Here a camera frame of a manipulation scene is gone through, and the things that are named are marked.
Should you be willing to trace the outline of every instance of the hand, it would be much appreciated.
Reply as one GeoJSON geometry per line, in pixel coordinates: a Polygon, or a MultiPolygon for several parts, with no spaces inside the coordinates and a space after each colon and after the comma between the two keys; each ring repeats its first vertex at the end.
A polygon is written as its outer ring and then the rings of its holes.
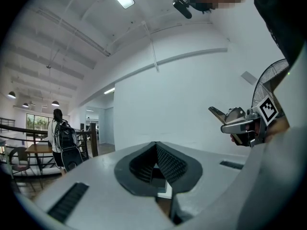
{"type": "MultiPolygon", "coordinates": [[[[265,142],[266,143],[270,142],[274,135],[283,133],[287,131],[288,128],[289,128],[289,123],[285,116],[275,119],[273,122],[270,123],[267,129],[265,142]]],[[[259,135],[259,130],[260,130],[260,123],[256,122],[255,123],[256,135],[259,135]]],[[[230,137],[231,141],[234,142],[235,141],[234,137],[232,135],[230,135],[230,137]]]]}

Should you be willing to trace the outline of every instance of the wooden table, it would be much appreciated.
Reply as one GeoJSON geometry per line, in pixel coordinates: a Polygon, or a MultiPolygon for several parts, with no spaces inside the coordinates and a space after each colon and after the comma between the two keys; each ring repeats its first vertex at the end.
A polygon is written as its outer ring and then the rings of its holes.
{"type": "Polygon", "coordinates": [[[48,144],[32,144],[25,152],[34,153],[37,165],[39,167],[39,171],[43,174],[43,168],[38,158],[39,153],[52,153],[52,147],[48,146],[48,144]]]}

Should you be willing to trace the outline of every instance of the wooden floor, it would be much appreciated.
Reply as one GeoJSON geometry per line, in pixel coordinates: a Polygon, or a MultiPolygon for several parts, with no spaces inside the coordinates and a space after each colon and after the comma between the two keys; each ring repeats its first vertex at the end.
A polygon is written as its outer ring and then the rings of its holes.
{"type": "MultiPolygon", "coordinates": [[[[98,148],[98,155],[104,155],[115,151],[115,146],[111,144],[97,144],[98,148]]],[[[87,142],[87,149],[89,153],[90,159],[92,156],[92,148],[91,148],[91,142],[87,142]]],[[[12,189],[15,192],[20,192],[25,195],[27,198],[30,198],[31,200],[35,199],[37,195],[39,195],[44,189],[46,189],[48,186],[50,186],[52,183],[54,183],[56,180],[60,179],[61,175],[53,175],[41,178],[40,180],[38,178],[16,178],[18,187],[16,186],[16,183],[14,180],[12,180],[12,189]]]]}

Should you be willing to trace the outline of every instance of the fan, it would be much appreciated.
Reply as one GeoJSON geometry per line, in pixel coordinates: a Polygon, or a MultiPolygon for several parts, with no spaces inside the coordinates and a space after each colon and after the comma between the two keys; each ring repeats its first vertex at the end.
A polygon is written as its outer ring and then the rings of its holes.
{"type": "Polygon", "coordinates": [[[271,64],[260,76],[253,95],[252,106],[256,106],[268,94],[274,100],[276,108],[282,113],[282,108],[277,101],[273,91],[276,89],[281,80],[286,76],[289,70],[289,64],[286,59],[281,59],[271,64]]]}

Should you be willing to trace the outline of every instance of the backpack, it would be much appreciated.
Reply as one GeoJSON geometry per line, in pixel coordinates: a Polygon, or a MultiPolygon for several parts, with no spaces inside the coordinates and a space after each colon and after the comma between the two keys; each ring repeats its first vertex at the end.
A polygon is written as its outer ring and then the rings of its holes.
{"type": "Polygon", "coordinates": [[[57,123],[54,131],[54,144],[60,151],[78,146],[76,131],[66,120],[57,123]]]}

